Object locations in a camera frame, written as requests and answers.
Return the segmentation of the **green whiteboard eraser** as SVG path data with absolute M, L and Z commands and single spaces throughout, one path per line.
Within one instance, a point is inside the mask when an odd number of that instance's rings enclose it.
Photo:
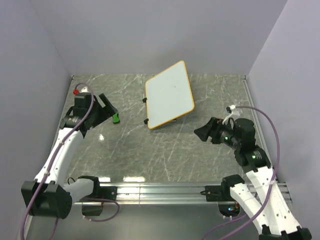
M 115 113 L 113 116 L 112 116 L 112 123 L 113 124 L 119 124 L 120 123 L 120 118 L 119 118 L 119 113 Z

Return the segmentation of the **yellow framed whiteboard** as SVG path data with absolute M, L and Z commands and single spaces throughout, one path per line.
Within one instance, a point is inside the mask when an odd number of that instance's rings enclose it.
M 183 60 L 145 82 L 147 127 L 152 130 L 192 112 L 195 101 Z

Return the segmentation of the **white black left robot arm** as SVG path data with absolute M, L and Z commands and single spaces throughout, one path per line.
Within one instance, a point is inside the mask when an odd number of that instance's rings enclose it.
M 80 92 L 74 96 L 74 105 L 60 121 L 57 140 L 46 163 L 33 181 L 25 181 L 21 187 L 29 215 L 65 219 L 74 203 L 83 198 L 89 201 L 100 198 L 102 188 L 98 177 L 83 175 L 68 186 L 64 180 L 87 132 L 117 114 L 103 93 L 95 96 Z

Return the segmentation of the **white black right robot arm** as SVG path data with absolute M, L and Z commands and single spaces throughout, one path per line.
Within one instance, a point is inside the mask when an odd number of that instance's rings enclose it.
M 237 163 L 256 190 L 254 197 L 238 175 L 224 177 L 220 193 L 226 200 L 237 202 L 254 224 L 261 240 L 310 240 L 311 232 L 302 227 L 289 209 L 273 176 L 275 168 L 266 152 L 256 144 L 254 122 L 247 118 L 222 119 L 212 117 L 207 124 L 194 130 L 203 142 L 232 148 Z

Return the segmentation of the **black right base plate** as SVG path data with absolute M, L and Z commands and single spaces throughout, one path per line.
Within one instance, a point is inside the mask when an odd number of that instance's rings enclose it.
M 231 202 L 234 199 L 230 195 L 230 191 L 221 185 L 206 185 L 204 190 L 200 192 L 205 196 L 207 202 Z

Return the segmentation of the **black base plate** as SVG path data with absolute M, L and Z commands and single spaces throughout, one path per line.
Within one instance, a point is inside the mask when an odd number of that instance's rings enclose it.
M 99 188 L 94 198 L 116 201 L 117 192 L 118 192 L 117 186 L 102 186 Z
M 205 196 L 207 202 L 231 202 L 234 199 L 230 195 L 230 191 L 221 185 L 206 185 L 204 190 L 200 192 Z

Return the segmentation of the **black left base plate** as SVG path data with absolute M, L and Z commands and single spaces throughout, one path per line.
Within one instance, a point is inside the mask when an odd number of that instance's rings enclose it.
M 99 188 L 94 198 L 116 201 L 117 192 L 118 192 L 117 186 L 102 186 Z

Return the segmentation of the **aluminium mounting rail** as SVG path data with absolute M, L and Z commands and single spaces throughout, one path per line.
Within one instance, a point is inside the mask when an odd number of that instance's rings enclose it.
M 221 184 L 219 182 L 103 182 L 104 186 L 116 186 L 116 201 L 127 205 L 197 205 L 197 204 L 231 204 L 233 201 L 207 202 L 200 192 L 205 186 Z

